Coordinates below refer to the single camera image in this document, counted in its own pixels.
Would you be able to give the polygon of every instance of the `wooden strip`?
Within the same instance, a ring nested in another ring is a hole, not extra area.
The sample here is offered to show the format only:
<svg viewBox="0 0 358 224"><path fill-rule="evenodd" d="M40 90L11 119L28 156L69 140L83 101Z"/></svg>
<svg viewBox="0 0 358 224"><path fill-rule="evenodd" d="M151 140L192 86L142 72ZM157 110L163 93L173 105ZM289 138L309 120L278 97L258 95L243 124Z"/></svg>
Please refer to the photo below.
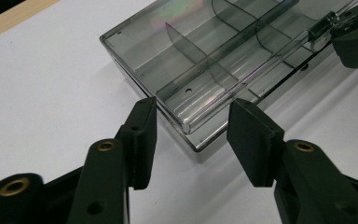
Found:
<svg viewBox="0 0 358 224"><path fill-rule="evenodd" d="M59 0L26 0L0 14L0 34L31 18L36 13L57 3Z"/></svg>

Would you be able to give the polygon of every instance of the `clear plastic box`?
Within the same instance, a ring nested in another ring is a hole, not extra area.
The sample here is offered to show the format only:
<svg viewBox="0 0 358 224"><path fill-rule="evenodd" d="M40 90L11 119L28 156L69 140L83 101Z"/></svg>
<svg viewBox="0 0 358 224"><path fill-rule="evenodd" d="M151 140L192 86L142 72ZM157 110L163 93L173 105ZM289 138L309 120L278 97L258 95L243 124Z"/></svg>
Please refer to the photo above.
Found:
<svg viewBox="0 0 358 224"><path fill-rule="evenodd" d="M267 107L265 99L321 49L355 2L156 1L101 41L199 152L224 133L235 98Z"/></svg>

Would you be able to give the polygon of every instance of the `white table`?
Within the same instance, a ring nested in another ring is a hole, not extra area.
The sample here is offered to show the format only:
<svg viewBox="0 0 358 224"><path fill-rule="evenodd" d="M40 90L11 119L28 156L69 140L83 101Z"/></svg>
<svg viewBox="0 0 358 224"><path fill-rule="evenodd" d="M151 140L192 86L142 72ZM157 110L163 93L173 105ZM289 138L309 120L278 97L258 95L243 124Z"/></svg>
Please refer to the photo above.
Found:
<svg viewBox="0 0 358 224"><path fill-rule="evenodd" d="M81 166L141 97L99 36L152 0L66 0L0 35L0 179L45 183ZM358 70L336 55L268 109L285 139L319 145L358 179ZM281 223L273 189L254 189L228 144L199 164L159 124L148 189L131 190L132 223Z"/></svg>

